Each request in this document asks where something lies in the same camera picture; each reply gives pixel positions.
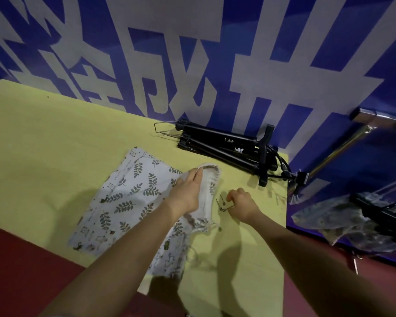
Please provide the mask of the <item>person's left hand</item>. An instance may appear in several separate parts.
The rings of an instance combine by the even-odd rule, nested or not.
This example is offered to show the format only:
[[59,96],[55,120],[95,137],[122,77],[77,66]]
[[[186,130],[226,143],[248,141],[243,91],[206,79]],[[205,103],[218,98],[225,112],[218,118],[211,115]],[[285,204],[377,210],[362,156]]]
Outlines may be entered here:
[[185,179],[178,178],[176,185],[163,202],[175,220],[199,208],[200,190],[197,190],[194,185],[196,170],[197,168],[191,169]]

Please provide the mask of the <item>person's right hand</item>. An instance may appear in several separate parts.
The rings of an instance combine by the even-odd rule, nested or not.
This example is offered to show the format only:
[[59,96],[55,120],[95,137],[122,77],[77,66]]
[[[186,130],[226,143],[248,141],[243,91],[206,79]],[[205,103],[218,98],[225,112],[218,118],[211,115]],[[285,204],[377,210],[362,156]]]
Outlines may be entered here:
[[259,217],[261,211],[249,192],[243,188],[232,189],[227,194],[227,202],[232,202],[232,206],[227,212],[232,218],[239,220],[241,223],[253,225],[256,218]]

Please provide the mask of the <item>small metal wire hook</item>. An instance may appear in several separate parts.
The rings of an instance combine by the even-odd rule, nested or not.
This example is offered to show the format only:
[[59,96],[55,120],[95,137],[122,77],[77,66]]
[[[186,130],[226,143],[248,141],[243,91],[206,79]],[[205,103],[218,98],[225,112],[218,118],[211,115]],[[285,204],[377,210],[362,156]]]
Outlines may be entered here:
[[228,192],[221,192],[216,198],[217,206],[219,211],[227,212],[229,209],[234,207],[233,201],[227,201]]

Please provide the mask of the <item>white leaf print cloth bag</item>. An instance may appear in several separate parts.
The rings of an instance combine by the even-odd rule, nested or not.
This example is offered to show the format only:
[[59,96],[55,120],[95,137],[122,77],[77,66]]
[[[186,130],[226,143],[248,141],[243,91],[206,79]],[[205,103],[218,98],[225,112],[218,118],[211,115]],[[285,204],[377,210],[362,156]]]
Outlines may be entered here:
[[[202,164],[203,179],[199,207],[176,221],[154,255],[145,278],[181,278],[190,263],[201,261],[192,237],[208,233],[215,222],[212,205],[221,177],[216,164]],[[119,167],[103,183],[79,220],[68,245],[74,250],[100,256],[125,233],[152,213],[186,173],[164,163],[145,150],[135,147],[128,151]]]

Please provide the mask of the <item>person's right forearm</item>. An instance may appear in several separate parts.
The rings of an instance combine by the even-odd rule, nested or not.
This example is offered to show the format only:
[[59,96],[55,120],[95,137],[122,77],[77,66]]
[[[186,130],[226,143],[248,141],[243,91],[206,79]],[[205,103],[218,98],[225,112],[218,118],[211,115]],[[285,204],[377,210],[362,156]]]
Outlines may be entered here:
[[396,317],[363,277],[262,212],[246,221],[267,243],[318,317]]

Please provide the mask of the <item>person's left forearm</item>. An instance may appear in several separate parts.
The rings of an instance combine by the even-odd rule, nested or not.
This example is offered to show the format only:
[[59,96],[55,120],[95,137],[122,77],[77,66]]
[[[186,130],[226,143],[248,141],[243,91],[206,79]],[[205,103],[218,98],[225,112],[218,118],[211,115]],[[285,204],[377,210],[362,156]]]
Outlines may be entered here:
[[38,317],[118,317],[185,213],[164,202],[74,278]]

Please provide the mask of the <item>black folded tripod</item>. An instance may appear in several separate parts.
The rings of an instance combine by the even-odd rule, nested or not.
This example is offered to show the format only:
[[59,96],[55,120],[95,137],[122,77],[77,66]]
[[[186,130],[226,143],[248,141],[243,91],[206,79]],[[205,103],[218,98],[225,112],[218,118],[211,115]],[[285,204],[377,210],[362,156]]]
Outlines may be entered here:
[[278,169],[277,152],[269,147],[273,125],[266,126],[261,139],[204,127],[186,119],[177,121],[175,129],[182,132],[177,145],[180,149],[209,156],[255,175],[262,187],[270,177],[279,178],[269,174]]

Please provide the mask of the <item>clear plastic bag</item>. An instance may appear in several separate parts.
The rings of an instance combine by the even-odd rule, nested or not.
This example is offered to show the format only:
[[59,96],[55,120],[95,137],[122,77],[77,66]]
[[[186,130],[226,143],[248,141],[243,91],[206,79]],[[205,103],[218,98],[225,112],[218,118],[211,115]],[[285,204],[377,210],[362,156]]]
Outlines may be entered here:
[[349,195],[318,202],[294,213],[291,218],[298,227],[321,233],[331,245],[346,238],[360,251],[396,251],[396,239],[377,232],[378,225],[363,216],[361,208],[349,202]]

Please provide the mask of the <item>chrome metal pole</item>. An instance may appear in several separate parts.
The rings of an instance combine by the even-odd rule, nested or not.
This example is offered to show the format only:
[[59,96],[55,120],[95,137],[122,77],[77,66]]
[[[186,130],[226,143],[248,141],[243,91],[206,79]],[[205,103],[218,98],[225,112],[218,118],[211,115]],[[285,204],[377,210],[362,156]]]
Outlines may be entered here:
[[288,156],[293,170],[310,174],[299,203],[373,192],[396,181],[396,115],[362,108],[332,113]]

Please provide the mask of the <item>blue banner white print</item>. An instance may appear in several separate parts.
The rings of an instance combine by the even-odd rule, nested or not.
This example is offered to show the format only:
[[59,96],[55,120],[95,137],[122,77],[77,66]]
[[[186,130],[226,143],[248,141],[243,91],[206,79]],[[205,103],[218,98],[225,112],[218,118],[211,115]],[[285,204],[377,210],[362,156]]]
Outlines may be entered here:
[[0,0],[0,79],[270,144],[315,170],[396,116],[396,0]]

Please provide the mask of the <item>black tripod in bag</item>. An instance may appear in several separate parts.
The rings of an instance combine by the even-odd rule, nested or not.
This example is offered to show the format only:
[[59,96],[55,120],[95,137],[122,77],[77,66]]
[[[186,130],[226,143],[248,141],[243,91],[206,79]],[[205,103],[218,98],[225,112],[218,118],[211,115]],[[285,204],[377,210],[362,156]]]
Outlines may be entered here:
[[376,232],[396,238],[396,202],[379,206],[362,194],[351,194],[349,201],[361,209],[364,217],[375,222]]

